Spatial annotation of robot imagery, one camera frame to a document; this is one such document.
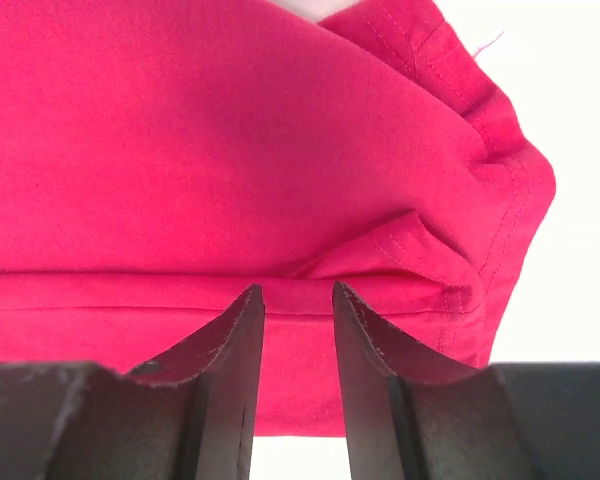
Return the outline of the pink t shirt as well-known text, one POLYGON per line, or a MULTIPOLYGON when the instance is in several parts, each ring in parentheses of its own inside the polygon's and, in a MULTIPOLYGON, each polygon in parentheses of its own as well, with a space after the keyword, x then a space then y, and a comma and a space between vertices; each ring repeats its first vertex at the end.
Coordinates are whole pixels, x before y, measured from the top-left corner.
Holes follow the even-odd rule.
POLYGON ((258 433, 340 436, 333 283, 482 367, 555 190, 431 1, 0 1, 0 362, 127 370, 259 284, 258 433))

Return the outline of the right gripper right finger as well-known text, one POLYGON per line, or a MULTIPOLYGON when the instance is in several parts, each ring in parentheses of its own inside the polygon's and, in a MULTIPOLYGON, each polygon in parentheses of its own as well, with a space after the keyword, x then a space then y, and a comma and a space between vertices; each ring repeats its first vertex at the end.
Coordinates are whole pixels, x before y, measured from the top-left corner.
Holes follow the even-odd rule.
POLYGON ((600 362, 446 357, 333 288, 355 479, 600 479, 600 362))

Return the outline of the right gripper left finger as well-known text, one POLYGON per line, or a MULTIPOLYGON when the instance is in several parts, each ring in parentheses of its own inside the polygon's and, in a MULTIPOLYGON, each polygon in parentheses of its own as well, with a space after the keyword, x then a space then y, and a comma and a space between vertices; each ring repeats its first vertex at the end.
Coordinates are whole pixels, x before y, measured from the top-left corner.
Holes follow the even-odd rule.
POLYGON ((126 374, 0 364, 0 479, 245 479, 265 306, 251 285, 126 374))

